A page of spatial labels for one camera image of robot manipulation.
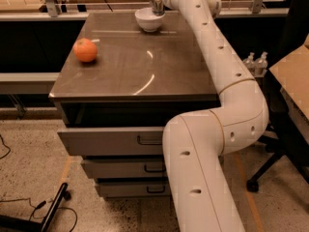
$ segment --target gray drawer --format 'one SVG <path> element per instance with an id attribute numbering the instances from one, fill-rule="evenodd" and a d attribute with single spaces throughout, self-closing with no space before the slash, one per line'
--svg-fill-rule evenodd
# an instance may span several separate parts
<path id="1" fill-rule="evenodd" d="M 81 165 L 93 179 L 167 176 L 163 158 L 85 159 Z"/>
<path id="2" fill-rule="evenodd" d="M 163 127 L 67 128 L 58 131 L 71 156 L 163 155 Z"/>
<path id="3" fill-rule="evenodd" d="M 171 190 L 167 179 L 147 180 L 147 181 L 127 181 L 96 182 L 98 195 L 104 199 L 126 198 L 126 197 L 153 197 L 169 196 Z"/>

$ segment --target white bowl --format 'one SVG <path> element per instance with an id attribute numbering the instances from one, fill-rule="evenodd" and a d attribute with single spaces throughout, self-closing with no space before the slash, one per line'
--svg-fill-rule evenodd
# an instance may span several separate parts
<path id="1" fill-rule="evenodd" d="M 146 32 L 156 31 L 162 25 L 164 16 L 165 14 L 154 14 L 152 8 L 144 8 L 135 12 L 138 25 Z"/>

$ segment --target clear bottle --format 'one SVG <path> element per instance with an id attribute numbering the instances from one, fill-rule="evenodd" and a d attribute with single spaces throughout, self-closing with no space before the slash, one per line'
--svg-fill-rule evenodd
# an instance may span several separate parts
<path id="1" fill-rule="evenodd" d="M 255 62 L 254 74 L 261 75 L 264 73 L 264 70 L 267 69 L 268 61 L 267 61 L 267 52 L 263 52 L 261 57 L 258 58 Z"/>
<path id="2" fill-rule="evenodd" d="M 246 68 L 248 68 L 248 70 L 252 74 L 254 74 L 254 65 L 255 65 L 253 58 L 254 58 L 254 52 L 250 52 L 250 55 L 246 59 L 242 60 L 243 64 L 246 66 Z"/>

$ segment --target white robotic arm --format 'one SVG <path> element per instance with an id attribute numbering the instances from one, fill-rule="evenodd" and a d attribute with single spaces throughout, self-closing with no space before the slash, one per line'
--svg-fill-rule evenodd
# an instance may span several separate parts
<path id="1" fill-rule="evenodd" d="M 244 231 L 218 156 L 257 141 L 268 122 L 261 89 L 212 19 L 221 9 L 218 1 L 163 0 L 192 28 L 221 102 L 178 115 L 164 129 L 163 152 L 182 232 Z"/>

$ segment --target speckled floor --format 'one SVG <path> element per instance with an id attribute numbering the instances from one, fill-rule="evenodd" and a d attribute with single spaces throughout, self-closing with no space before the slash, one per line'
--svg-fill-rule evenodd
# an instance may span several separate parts
<path id="1" fill-rule="evenodd" d="M 74 232 L 179 231 L 171 197 L 105 201 L 80 166 L 80 157 L 68 156 L 56 131 L 64 126 L 55 108 L 28 109 L 17 120 L 13 108 L 0 109 L 0 134 L 11 152 L 0 159 L 0 200 L 31 198 L 32 205 L 53 198 L 68 182 L 70 201 L 78 220 Z M 0 146 L 0 157 L 6 152 Z M 270 156 L 262 144 L 225 156 L 224 172 L 246 231 L 309 231 L 309 187 L 287 159 L 277 162 L 260 181 L 260 191 L 245 190 L 245 181 Z M 41 221 L 48 205 L 34 213 Z M 0 203 L 0 215 L 29 219 L 28 201 Z M 48 231 L 73 227 L 72 211 L 59 210 Z"/>

